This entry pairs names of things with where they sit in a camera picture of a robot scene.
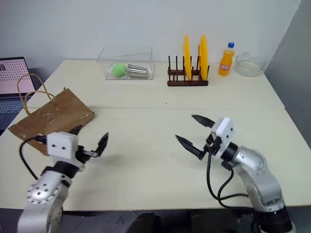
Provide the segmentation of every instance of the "green ball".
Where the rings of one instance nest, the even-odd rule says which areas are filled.
[[[120,78],[126,75],[126,65],[124,64],[115,64],[112,67],[112,76],[115,78]]]

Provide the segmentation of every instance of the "table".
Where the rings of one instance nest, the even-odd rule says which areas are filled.
[[[243,77],[232,69],[229,76],[222,77],[217,74],[218,64],[210,64],[208,87],[168,87],[167,63],[156,63],[155,78],[144,81],[106,80],[110,65],[67,60],[45,85],[52,94],[70,88],[85,105],[94,108],[284,109],[263,73]],[[35,93],[28,106],[41,107],[47,101],[43,94]]]
[[[206,185],[207,157],[199,161],[183,149],[175,134],[202,147],[209,130],[191,114],[213,120],[232,117],[233,142],[260,151],[282,187],[288,206],[311,204],[311,151],[287,112],[282,109],[126,109],[92,108],[96,117],[79,133],[79,144],[97,147],[104,133],[109,141],[101,158],[90,159],[77,173],[64,204],[68,211],[219,208]],[[22,111],[14,122],[25,117]],[[34,181],[18,155],[21,140],[6,130],[0,137],[0,207],[24,208],[26,191]],[[26,145],[25,158],[39,174],[51,159]],[[229,176],[212,161],[216,191]],[[245,188],[236,175],[224,194]],[[249,205],[236,198],[228,204]]]

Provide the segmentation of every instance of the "metal cup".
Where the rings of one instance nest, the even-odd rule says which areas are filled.
[[[148,78],[148,69],[144,67],[138,67],[135,65],[128,64],[127,65],[127,75],[132,78]]]

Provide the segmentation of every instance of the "orange soda bottle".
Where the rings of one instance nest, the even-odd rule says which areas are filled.
[[[227,76],[229,74],[231,64],[232,64],[232,57],[234,55],[234,43],[229,42],[228,48],[224,50],[224,56],[220,61],[218,74],[221,76]]]

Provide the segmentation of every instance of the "laptop keyboard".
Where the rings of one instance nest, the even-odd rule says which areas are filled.
[[[20,100],[15,101],[0,101],[0,114],[3,113],[19,113],[23,108]]]

